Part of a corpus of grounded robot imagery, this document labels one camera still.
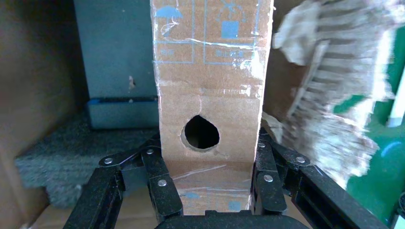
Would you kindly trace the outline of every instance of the blue printed line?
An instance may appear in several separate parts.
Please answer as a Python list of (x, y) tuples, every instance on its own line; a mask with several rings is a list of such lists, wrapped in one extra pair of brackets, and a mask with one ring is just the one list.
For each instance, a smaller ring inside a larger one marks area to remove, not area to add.
[(184, 41), (154, 41), (154, 44), (193, 44), (193, 42)]
[[(257, 27), (259, 26), (259, 11), (260, 11), (260, 0), (257, 0), (257, 11), (256, 11), (256, 24), (255, 24), (255, 34), (257, 33)], [(257, 37), (255, 37), (255, 44), (253, 47), (253, 51), (256, 50), (257, 45)]]
[(183, 62), (183, 61), (154, 61), (155, 63), (193, 63), (193, 62)]
[(194, 13), (195, 13), (195, 7), (194, 7), (194, 0), (192, 0), (192, 33), (191, 37), (194, 39)]
[(203, 54), (203, 59), (204, 59), (204, 64), (205, 64), (205, 42), (207, 42), (206, 38), (207, 34), (207, 0), (204, 0), (204, 54)]
[[(194, 6), (194, 0), (192, 0), (192, 34), (191, 34), (191, 37), (193, 39), (194, 39), (194, 30), (195, 30), (194, 15), (195, 15), (195, 6)], [(194, 63), (194, 42), (192, 43), (191, 55), (192, 55), (191, 56), (192, 63)]]
[(259, 26), (259, 11), (260, 11), (260, 0), (257, 0), (255, 32), (257, 32), (257, 27)]
[(236, 65), (236, 66), (240, 65), (240, 63), (231, 63), (231, 62), (204, 62), (204, 63), (214, 65)]

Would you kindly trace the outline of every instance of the cardboard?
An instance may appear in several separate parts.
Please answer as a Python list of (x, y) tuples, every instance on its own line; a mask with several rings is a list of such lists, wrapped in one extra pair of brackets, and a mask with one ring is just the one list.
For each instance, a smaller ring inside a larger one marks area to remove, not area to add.
[[(36, 220), (32, 229), (62, 229), (72, 208), (59, 209), (49, 206)], [(158, 222), (147, 187), (140, 188), (125, 197), (119, 210), (115, 229), (153, 229)]]
[(14, 158), (85, 100), (72, 12), (71, 1), (0, 3), (1, 228), (33, 222), (48, 204), (42, 188), (23, 187)]
[[(150, 3), (162, 153), (184, 212), (247, 209), (273, 1)], [(206, 123), (190, 130), (194, 139), (186, 125), (197, 115)], [(215, 135), (210, 147), (195, 147)]]

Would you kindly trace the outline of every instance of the cardboard box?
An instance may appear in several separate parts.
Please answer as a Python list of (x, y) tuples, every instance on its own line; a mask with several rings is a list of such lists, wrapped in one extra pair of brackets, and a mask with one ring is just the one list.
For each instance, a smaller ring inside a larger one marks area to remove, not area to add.
[(272, 10), (151, 0), (162, 151), (185, 214), (249, 208)]

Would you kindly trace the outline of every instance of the gray foam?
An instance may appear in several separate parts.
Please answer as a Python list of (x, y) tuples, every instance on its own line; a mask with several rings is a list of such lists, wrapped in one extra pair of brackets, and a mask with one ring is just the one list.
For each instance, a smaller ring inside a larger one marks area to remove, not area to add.
[(71, 207), (77, 185), (86, 184), (101, 158), (139, 147), (153, 130), (92, 131), (85, 115), (35, 144), (14, 161), (25, 187), (46, 187), (51, 204)]

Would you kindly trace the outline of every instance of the round hole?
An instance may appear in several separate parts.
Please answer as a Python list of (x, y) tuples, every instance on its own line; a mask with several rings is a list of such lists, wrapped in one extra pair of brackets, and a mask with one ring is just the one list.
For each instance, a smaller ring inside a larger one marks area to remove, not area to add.
[(219, 143), (219, 132), (212, 123), (197, 115), (183, 128), (181, 139), (192, 150), (204, 152)]

